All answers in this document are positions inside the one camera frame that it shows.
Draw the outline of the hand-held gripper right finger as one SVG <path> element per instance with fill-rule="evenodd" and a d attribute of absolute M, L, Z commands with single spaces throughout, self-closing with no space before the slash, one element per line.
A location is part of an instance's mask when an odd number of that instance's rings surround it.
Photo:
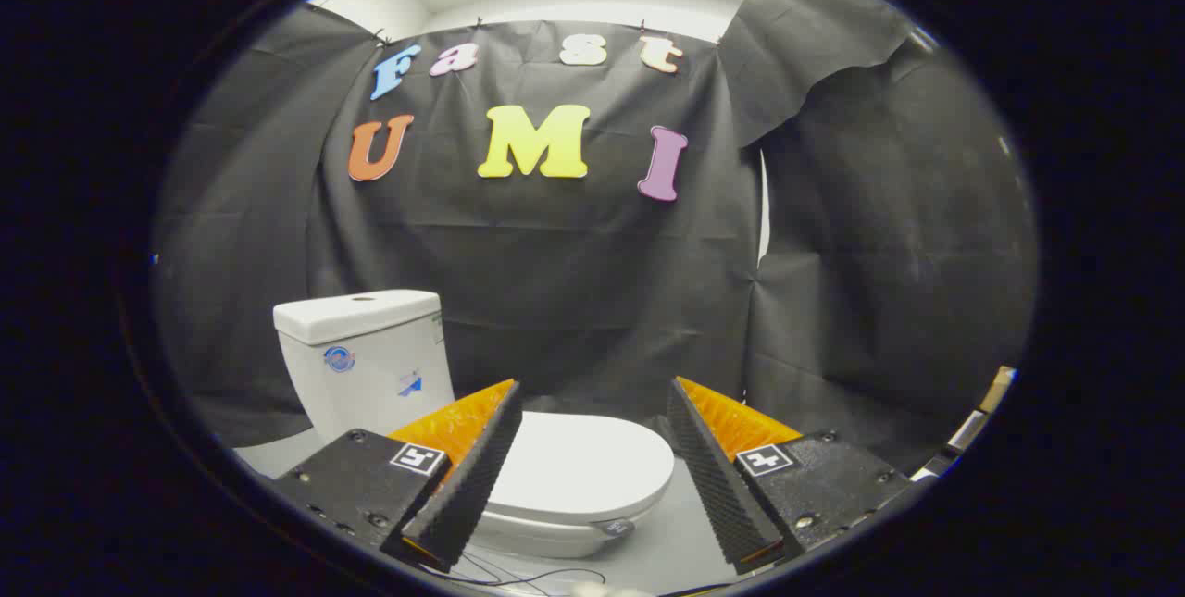
<path fill-rule="evenodd" d="M 683 377 L 670 381 L 666 416 L 716 541 L 738 573 L 834 541 L 910 486 L 832 429 L 802 434 Z"/>

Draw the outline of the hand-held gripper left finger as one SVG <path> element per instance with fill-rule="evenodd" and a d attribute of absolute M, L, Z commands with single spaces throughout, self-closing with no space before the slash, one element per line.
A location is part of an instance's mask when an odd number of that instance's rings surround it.
<path fill-rule="evenodd" d="M 499 381 L 391 434 L 348 429 L 273 484 L 350 541 L 446 573 L 478 529 L 521 421 L 519 381 Z"/>

